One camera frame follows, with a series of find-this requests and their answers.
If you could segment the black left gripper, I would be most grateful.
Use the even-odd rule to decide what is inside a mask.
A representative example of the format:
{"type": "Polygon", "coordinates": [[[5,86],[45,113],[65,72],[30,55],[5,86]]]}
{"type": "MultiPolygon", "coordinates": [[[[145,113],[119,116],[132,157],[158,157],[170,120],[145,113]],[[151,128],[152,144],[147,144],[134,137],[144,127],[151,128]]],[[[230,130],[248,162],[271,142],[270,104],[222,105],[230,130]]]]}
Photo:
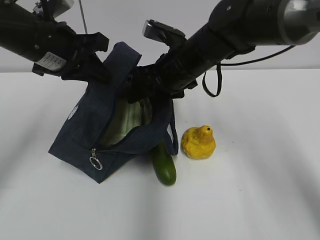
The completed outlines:
{"type": "Polygon", "coordinates": [[[96,52],[108,50],[109,39],[100,32],[76,34],[62,22],[56,26],[58,35],[66,37],[67,41],[63,44],[54,43],[51,52],[56,55],[60,50],[66,54],[64,58],[66,64],[59,70],[49,70],[39,63],[34,63],[32,72],[39,76],[47,74],[61,77],[65,81],[75,80],[88,83],[97,81],[110,84],[112,73],[96,55],[96,52]]]}

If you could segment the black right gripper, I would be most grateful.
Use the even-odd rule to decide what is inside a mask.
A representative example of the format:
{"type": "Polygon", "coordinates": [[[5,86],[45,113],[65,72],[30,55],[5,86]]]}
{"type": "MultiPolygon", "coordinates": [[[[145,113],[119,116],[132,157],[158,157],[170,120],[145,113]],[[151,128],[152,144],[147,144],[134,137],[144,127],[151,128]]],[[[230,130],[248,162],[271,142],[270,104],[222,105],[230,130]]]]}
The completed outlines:
{"type": "Polygon", "coordinates": [[[198,86],[199,57],[194,54],[166,53],[155,64],[136,66],[121,85],[118,96],[129,103],[162,96],[183,98],[185,90],[198,86]]]}

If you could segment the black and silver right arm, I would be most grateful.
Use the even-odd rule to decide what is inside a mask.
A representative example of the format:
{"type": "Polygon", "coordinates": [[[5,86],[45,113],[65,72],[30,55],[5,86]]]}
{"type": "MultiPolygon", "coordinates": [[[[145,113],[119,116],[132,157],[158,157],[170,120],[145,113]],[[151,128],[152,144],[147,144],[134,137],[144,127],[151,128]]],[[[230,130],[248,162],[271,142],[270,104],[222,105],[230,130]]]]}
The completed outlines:
{"type": "Polygon", "coordinates": [[[295,46],[320,32],[317,0],[222,0],[191,37],[169,25],[147,20],[143,35],[169,48],[150,65],[137,66],[124,84],[130,103],[148,97],[182,98],[197,78],[222,61],[258,46],[295,46]]]}

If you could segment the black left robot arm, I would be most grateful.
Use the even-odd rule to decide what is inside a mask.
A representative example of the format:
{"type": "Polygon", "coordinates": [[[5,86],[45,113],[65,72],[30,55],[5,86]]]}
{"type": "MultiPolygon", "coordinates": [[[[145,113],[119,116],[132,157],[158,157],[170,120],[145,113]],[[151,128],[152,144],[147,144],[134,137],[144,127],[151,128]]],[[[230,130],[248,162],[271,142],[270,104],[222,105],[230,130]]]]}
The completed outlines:
{"type": "Polygon", "coordinates": [[[32,72],[62,80],[109,83],[110,70],[96,52],[108,50],[100,32],[77,34],[56,17],[70,10],[72,0],[39,0],[32,11],[15,0],[0,2],[0,46],[33,62],[32,72]]]}

